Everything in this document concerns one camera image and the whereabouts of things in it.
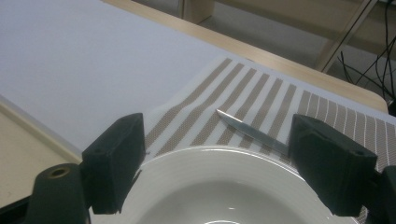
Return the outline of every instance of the white bowl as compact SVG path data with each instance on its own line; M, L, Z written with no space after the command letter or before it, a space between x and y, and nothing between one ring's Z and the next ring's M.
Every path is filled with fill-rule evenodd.
M122 213L92 223L357 222L333 216L287 165L240 148L194 147L143 164Z

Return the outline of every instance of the floor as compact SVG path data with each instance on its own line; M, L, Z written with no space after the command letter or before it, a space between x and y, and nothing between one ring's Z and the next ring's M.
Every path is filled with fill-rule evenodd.
M135 1L177 16L178 0ZM212 17L201 22L200 25L308 67L314 67L319 52L327 41L324 37L313 35L220 3L215 4ZM350 46L346 46L343 52L346 64L356 68L360 72L367 70L376 59L376 55ZM396 67L396 62L392 61L391 63L393 65L392 67ZM384 64L385 59L382 59L378 63L380 75L383 74ZM383 96L382 89L370 82L367 78L360 78L361 76L351 69L347 69L347 71L352 80L358 82L357 85ZM347 80L344 66L338 61L333 64L327 74ZM379 83L374 66L367 72L367 76ZM388 75L386 75L384 83L389 89L391 88ZM390 100L390 97L386 94L383 97L387 101Z

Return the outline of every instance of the metallic blade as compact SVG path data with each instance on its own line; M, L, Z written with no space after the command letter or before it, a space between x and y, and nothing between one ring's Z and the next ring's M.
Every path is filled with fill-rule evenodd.
M253 128L252 126L244 123L240 119L236 119L233 116L226 114L225 112L221 110L217 110L218 114L220 117L227 122L229 125L233 126L236 130L238 130L241 133L244 133L255 140L265 144L268 147L271 147L272 149L276 150L277 152L280 152L286 156L289 155L289 147L286 146L285 144L277 141L276 139L272 138L266 133L262 133L259 130Z

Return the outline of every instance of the striped placemat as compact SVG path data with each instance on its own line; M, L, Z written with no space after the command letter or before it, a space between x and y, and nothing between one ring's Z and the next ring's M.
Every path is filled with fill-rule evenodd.
M217 58L173 100L146 116L147 160L191 146L227 145L260 151L290 164L288 158L228 127L216 113L219 108L285 144L293 114L321 119L376 153L379 171L396 164L394 122L367 115L360 108L350 108L252 65ZM363 210L358 221L364 219Z

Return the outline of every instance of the white tabletop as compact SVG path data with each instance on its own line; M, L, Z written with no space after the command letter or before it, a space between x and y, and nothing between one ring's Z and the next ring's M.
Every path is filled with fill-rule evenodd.
M99 0L0 1L0 95L75 152L225 53Z

